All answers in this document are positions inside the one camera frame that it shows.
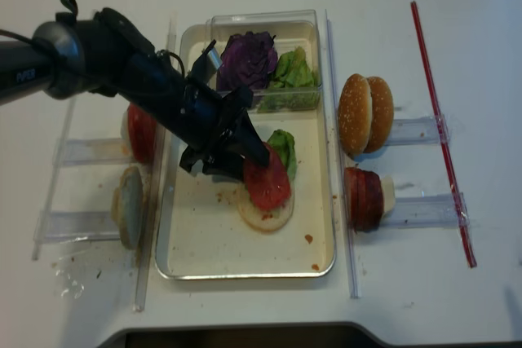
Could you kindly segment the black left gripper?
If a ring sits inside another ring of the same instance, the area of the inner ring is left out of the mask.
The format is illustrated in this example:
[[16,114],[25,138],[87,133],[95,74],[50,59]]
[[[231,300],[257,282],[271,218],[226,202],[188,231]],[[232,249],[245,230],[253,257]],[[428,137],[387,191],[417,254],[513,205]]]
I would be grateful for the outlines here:
[[247,113],[253,103],[253,92],[241,86],[221,95],[208,86],[221,67],[215,41],[204,49],[189,73],[185,72],[179,55],[168,50],[162,55],[167,61],[176,59],[180,66],[171,87],[178,105],[172,133],[187,144],[179,166],[191,172],[201,162],[203,174],[240,182],[244,158],[268,167],[270,152]]

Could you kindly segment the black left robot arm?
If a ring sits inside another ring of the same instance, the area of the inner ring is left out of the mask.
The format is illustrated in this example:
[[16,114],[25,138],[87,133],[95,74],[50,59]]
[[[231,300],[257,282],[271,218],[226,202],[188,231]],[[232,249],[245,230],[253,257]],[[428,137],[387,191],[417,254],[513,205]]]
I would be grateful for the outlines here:
[[114,9],[80,20],[76,0],[60,1],[64,10],[32,37],[2,31],[3,104],[39,91],[58,100],[84,92],[120,95],[185,142],[184,170],[201,162],[205,174],[239,180],[246,161],[268,165],[268,149],[247,113],[251,90],[241,86],[220,95],[209,87],[219,69],[213,46],[190,71],[174,68],[173,52],[157,51]]

